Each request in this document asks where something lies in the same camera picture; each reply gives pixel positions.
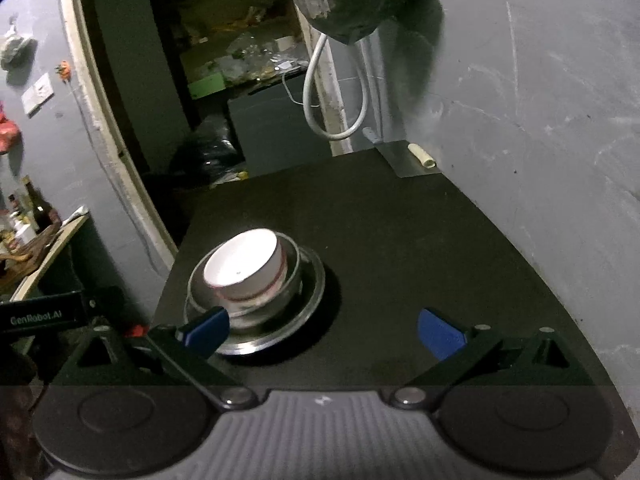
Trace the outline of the steel plate with blue sticker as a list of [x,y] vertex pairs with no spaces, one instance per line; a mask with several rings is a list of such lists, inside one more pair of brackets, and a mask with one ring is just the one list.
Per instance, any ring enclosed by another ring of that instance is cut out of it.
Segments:
[[[231,324],[230,318],[230,335],[219,347],[217,354],[249,356],[265,351],[293,336],[311,318],[319,307],[326,288],[326,272],[315,252],[304,246],[298,247],[302,253],[298,292],[291,297],[284,309],[256,326],[236,327]],[[184,302],[183,316],[186,324],[200,314],[187,309]]]

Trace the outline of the steel bowl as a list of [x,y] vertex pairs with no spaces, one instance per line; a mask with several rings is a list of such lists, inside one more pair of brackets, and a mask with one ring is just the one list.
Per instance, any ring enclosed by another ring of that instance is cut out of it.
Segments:
[[256,326],[284,309],[291,297],[299,289],[302,253],[291,237],[280,232],[275,233],[283,245],[288,270],[281,288],[268,302],[262,306],[248,308],[243,308],[237,304],[227,304],[225,301],[220,300],[213,292],[213,289],[206,285],[203,278],[205,263],[213,255],[213,252],[224,244],[222,243],[201,258],[192,271],[186,288],[186,308],[203,314],[214,307],[222,307],[227,310],[229,318],[231,318],[231,324],[236,327]]

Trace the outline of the white bowl red rim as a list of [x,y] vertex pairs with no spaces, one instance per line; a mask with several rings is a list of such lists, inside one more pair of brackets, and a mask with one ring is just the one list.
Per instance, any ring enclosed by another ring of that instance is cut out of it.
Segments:
[[270,229],[252,229],[230,238],[205,263],[203,278],[227,304],[262,306],[281,288],[288,270],[280,238]]

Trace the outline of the wooden side shelf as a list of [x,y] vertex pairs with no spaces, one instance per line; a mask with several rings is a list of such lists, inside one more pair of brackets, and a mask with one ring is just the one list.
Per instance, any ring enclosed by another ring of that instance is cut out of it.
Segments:
[[81,205],[62,223],[56,222],[53,226],[48,226],[43,233],[21,248],[16,256],[26,256],[26,259],[9,266],[1,277],[2,304],[22,301],[32,296],[47,270],[89,218],[89,208]]

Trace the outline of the dark glass bottle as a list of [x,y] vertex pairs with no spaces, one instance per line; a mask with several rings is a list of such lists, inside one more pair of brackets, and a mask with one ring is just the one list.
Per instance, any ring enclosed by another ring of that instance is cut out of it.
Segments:
[[29,176],[25,176],[22,181],[30,202],[32,203],[32,215],[38,226],[38,231],[43,231],[55,222],[54,210],[34,187]]

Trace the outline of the green box on shelf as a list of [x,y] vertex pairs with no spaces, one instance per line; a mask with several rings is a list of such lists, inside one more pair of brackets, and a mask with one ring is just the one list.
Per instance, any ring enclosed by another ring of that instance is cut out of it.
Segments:
[[224,91],[225,88],[224,76],[218,70],[189,84],[190,96],[194,100],[203,99],[211,94]]

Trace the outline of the red bag on wall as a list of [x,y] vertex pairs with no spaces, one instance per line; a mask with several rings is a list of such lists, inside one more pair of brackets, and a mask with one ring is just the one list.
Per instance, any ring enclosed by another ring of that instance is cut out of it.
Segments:
[[6,116],[3,103],[0,103],[0,154],[9,154],[12,148],[21,143],[22,133],[16,122]]

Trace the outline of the white wall switch plate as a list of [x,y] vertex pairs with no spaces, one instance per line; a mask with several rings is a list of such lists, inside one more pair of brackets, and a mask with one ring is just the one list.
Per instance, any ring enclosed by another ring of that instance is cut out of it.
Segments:
[[48,73],[44,73],[37,81],[28,87],[21,96],[24,113],[30,117],[42,107],[54,95],[51,78]]

